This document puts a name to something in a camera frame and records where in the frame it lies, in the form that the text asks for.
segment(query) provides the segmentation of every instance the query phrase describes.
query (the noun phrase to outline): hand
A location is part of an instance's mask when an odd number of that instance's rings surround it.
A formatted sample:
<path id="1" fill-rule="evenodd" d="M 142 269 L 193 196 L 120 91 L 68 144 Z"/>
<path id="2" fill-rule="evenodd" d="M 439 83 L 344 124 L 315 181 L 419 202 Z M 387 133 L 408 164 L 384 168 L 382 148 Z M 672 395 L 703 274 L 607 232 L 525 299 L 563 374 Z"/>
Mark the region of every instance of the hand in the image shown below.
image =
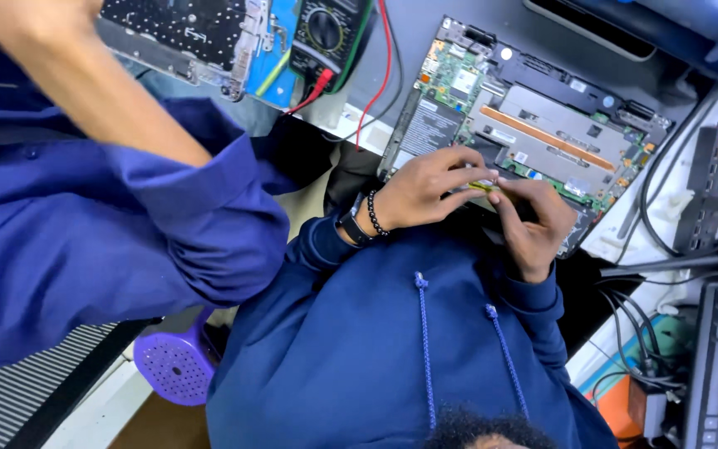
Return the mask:
<path id="1" fill-rule="evenodd" d="M 35 46 L 94 37 L 104 0 L 0 0 L 0 45 L 18 59 Z"/>
<path id="2" fill-rule="evenodd" d="M 481 153 L 467 147 L 442 148 L 419 156 L 401 167 L 384 189 L 376 193 L 374 209 L 378 224 L 390 231 L 442 221 L 470 199 L 486 196 L 482 190 L 466 189 L 442 199 L 445 192 L 468 182 L 497 177 L 496 170 L 484 165 Z"/>
<path id="3" fill-rule="evenodd" d="M 491 192 L 489 202 L 500 214 L 511 256 L 524 281 L 543 282 L 550 275 L 558 247 L 570 233 L 578 213 L 547 181 L 500 178 L 498 186 L 502 192 Z M 539 222 L 524 223 L 519 219 L 510 197 L 530 201 Z"/>

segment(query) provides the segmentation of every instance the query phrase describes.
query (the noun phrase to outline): person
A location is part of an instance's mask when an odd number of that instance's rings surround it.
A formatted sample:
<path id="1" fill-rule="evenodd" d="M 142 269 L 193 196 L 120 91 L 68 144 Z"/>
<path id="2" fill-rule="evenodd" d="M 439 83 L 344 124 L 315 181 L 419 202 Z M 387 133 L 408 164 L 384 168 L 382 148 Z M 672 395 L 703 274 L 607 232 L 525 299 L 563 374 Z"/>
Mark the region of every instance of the person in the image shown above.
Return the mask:
<path id="1" fill-rule="evenodd" d="M 80 324 L 242 303 L 283 261 L 248 136 L 155 101 L 96 35 L 102 3 L 0 0 L 0 47 L 41 88 L 0 70 L 0 366 Z"/>
<path id="2" fill-rule="evenodd" d="M 444 197 L 495 178 L 507 250 L 448 216 L 483 191 Z M 564 368 L 553 259 L 576 212 L 552 186 L 452 147 L 371 194 L 304 224 L 240 307 L 210 386 L 213 447 L 617 447 Z"/>

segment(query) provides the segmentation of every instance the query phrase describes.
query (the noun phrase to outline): navy blue hoodie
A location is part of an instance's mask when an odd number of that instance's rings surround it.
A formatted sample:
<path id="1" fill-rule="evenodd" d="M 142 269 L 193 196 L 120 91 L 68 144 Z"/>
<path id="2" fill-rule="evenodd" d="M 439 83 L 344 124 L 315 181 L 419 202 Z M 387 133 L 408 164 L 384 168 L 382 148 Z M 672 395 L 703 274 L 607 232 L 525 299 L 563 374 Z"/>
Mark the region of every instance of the navy blue hoodie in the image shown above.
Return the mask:
<path id="1" fill-rule="evenodd" d="M 207 404 L 213 447 L 419 447 L 429 403 L 526 414 L 562 448 L 617 447 L 564 369 L 554 272 L 513 281 L 502 251 L 445 224 L 359 250 L 334 223 L 308 221 L 239 310 Z"/>

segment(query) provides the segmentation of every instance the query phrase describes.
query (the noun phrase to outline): blue long-sleeve shirt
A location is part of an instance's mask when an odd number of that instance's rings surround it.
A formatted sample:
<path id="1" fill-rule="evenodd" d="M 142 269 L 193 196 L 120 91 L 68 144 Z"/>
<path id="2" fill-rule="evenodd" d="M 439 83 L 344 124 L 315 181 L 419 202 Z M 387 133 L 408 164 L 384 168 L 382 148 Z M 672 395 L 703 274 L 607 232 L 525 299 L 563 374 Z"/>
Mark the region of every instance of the blue long-sleeve shirt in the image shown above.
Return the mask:
<path id="1" fill-rule="evenodd" d="M 416 271 L 428 281 L 437 407 L 522 412 L 491 303 L 531 422 L 564 449 L 617 447 L 564 369 L 554 272 L 513 281 L 500 254 L 440 225 L 358 250 L 334 221 L 307 222 L 274 282 L 238 311 L 207 402 L 213 447 L 421 447 L 429 411 Z"/>
<path id="2" fill-rule="evenodd" d="M 208 165 L 79 138 L 57 108 L 0 111 L 0 131 L 33 140 L 0 146 L 0 365 L 79 324 L 228 307 L 273 279 L 289 224 L 248 136 L 210 101 L 166 107 Z"/>

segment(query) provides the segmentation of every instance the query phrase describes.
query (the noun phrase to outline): finger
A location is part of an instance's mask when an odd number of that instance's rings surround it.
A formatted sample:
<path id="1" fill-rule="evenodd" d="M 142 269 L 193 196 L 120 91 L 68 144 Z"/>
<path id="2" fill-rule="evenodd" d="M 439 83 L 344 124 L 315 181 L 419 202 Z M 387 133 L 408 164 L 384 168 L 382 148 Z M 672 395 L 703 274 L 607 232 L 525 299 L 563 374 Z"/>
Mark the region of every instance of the finger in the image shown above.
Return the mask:
<path id="1" fill-rule="evenodd" d="M 507 236 L 520 235 L 527 232 L 523 221 L 519 219 L 517 210 L 514 209 L 514 204 L 511 202 L 502 192 L 492 192 L 489 194 L 489 202 L 500 215 L 500 221 L 504 226 L 504 233 Z"/>
<path id="2" fill-rule="evenodd" d="M 551 210 L 557 205 L 563 204 L 558 192 L 555 191 L 553 185 L 545 180 L 510 180 L 498 179 L 498 186 L 504 192 L 513 194 L 531 203 L 537 217 L 545 220 L 550 217 Z"/>
<path id="3" fill-rule="evenodd" d="M 487 193 L 484 192 L 484 190 L 465 189 L 440 201 L 440 204 L 436 206 L 436 211 L 439 214 L 439 218 L 442 219 L 450 215 L 455 209 L 459 209 L 459 207 L 469 200 L 473 198 L 483 198 L 486 195 Z"/>
<path id="4" fill-rule="evenodd" d="M 498 175 L 497 170 L 490 170 L 486 167 L 468 167 L 448 170 L 440 175 L 440 192 L 447 192 L 467 183 L 476 182 L 477 180 L 491 180 L 494 182 L 498 179 Z"/>
<path id="5" fill-rule="evenodd" d="M 440 163 L 444 168 L 453 167 L 459 164 L 470 164 L 474 167 L 485 167 L 484 156 L 472 148 L 466 146 L 450 146 L 436 151 Z"/>

